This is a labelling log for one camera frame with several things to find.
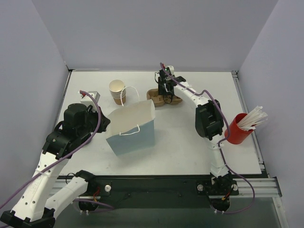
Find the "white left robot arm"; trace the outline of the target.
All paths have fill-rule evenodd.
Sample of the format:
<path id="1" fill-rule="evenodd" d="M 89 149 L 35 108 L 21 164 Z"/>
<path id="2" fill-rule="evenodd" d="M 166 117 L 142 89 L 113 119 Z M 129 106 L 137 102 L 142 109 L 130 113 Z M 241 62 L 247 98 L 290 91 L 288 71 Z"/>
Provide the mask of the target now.
<path id="1" fill-rule="evenodd" d="M 59 214 L 80 195 L 92 195 L 99 190 L 96 176 L 80 170 L 66 186 L 49 196 L 73 154 L 96 133 L 105 132 L 110 123 L 98 106 L 97 91 L 79 93 L 80 102 L 68 106 L 63 121 L 47 136 L 33 177 L 16 191 L 23 191 L 21 198 L 12 209 L 2 213 L 0 220 L 6 227 L 52 228 Z"/>

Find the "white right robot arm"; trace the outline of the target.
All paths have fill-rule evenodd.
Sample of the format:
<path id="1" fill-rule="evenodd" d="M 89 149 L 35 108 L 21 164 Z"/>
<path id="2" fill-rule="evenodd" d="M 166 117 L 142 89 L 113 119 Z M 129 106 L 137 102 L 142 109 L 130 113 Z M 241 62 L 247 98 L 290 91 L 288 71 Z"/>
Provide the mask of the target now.
<path id="1" fill-rule="evenodd" d="M 210 174 L 215 177 L 211 181 L 211 189 L 214 193 L 221 194 L 228 187 L 223 178 L 229 174 L 226 162 L 220 152 L 219 141 L 223 138 L 224 119 L 217 100 L 203 96 L 196 92 L 185 78 L 174 75 L 174 67 L 160 63 L 158 78 L 159 94 L 170 100 L 177 97 L 186 102 L 195 111 L 195 130 L 202 137 L 209 151 Z"/>

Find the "stack of brown paper cups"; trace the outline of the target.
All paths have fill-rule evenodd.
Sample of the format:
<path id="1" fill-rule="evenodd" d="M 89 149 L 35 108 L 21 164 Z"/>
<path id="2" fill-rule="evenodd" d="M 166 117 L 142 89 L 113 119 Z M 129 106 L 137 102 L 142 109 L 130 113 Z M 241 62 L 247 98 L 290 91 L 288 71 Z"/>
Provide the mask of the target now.
<path id="1" fill-rule="evenodd" d="M 122 80 L 116 79 L 111 81 L 109 84 L 109 91 L 117 105 L 124 105 L 126 102 L 126 90 Z"/>

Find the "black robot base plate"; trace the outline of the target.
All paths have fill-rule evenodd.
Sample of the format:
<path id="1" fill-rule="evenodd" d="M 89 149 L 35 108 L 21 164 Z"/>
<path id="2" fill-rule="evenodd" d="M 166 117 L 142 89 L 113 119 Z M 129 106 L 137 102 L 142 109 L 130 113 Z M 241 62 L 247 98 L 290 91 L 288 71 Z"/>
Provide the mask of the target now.
<path id="1" fill-rule="evenodd" d="M 231 175 L 99 175 L 81 196 L 95 196 L 115 209 L 196 209 L 211 202 L 227 209 L 229 198 L 238 194 Z"/>

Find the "brown pulp cup carrier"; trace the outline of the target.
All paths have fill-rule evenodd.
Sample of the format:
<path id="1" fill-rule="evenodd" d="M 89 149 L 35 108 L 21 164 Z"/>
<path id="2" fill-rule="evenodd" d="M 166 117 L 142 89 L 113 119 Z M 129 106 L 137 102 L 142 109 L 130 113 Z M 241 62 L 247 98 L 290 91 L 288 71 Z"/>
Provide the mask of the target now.
<path id="1" fill-rule="evenodd" d="M 175 95 L 160 95 L 158 88 L 150 89 L 146 93 L 147 100 L 152 100 L 155 107 L 161 107 L 164 105 L 177 105 L 183 100 Z"/>

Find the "light blue paper bag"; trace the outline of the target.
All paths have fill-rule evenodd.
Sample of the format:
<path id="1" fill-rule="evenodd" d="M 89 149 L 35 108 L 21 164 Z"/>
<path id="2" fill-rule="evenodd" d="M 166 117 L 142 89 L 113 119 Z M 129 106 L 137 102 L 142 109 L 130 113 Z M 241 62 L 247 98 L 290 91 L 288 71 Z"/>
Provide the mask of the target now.
<path id="1" fill-rule="evenodd" d="M 155 145 L 155 106 L 152 100 L 141 100 L 113 110 L 109 115 L 105 138 L 116 156 Z"/>

